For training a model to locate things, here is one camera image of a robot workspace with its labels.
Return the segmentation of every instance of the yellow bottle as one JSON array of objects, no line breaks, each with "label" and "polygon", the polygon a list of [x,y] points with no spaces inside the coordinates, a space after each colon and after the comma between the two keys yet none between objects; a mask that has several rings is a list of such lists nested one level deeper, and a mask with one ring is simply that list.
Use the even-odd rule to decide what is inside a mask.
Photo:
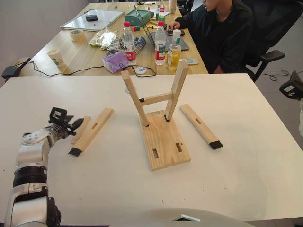
[{"label": "yellow bottle", "polygon": [[181,55],[181,46],[180,46],[180,35],[181,31],[175,29],[172,34],[172,43],[169,46],[168,51],[168,60],[167,66],[170,70],[176,70],[179,64],[180,55]]}]

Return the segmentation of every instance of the black rubber foot cap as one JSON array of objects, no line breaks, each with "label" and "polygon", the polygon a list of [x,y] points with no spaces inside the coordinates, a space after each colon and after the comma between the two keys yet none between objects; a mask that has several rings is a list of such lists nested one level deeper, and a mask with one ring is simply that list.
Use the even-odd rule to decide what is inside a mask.
[{"label": "black rubber foot cap", "polygon": [[170,122],[170,119],[169,119],[169,120],[167,120],[167,118],[166,118],[166,115],[165,115],[165,114],[164,114],[164,118],[165,118],[166,122]]},{"label": "black rubber foot cap", "polygon": [[69,152],[69,155],[74,155],[76,157],[78,157],[81,154],[81,150],[78,148],[72,148]]},{"label": "black rubber foot cap", "polygon": [[220,141],[211,142],[209,145],[210,145],[214,150],[223,147],[223,144],[222,144]]}]

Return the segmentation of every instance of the white wall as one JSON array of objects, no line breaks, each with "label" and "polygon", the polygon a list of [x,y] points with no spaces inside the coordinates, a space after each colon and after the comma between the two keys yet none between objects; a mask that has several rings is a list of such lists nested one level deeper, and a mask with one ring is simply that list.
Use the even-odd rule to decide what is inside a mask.
[{"label": "white wall", "polygon": [[0,73],[21,57],[33,57],[89,2],[0,0]]}]

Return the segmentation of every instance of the slot hole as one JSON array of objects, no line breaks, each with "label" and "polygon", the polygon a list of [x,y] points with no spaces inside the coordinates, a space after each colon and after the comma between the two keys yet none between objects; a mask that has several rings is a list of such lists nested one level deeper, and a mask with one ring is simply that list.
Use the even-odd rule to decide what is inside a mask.
[{"label": "slot hole", "polygon": [[182,148],[181,148],[180,144],[179,144],[179,143],[176,143],[176,146],[177,146],[178,151],[179,151],[179,152],[182,152]]},{"label": "slot hole", "polygon": [[95,124],[93,125],[93,127],[91,127],[91,129],[94,129],[94,128],[97,126],[97,124],[98,124],[98,123],[95,123]]},{"label": "slot hole", "polygon": [[198,122],[198,124],[201,124],[201,122],[196,118],[196,122]]},{"label": "slot hole", "polygon": [[152,151],[153,151],[153,155],[154,155],[154,157],[155,157],[155,158],[159,158],[159,155],[158,155],[157,149],[156,149],[156,148],[154,148],[154,149],[152,149]]}]

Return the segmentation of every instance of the purple bag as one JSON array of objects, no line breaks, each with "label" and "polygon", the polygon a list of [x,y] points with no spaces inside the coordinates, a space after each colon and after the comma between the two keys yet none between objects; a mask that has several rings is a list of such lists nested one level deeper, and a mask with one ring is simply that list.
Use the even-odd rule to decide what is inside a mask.
[{"label": "purple bag", "polygon": [[123,53],[114,53],[102,58],[103,65],[111,73],[117,72],[128,66],[127,57]]}]

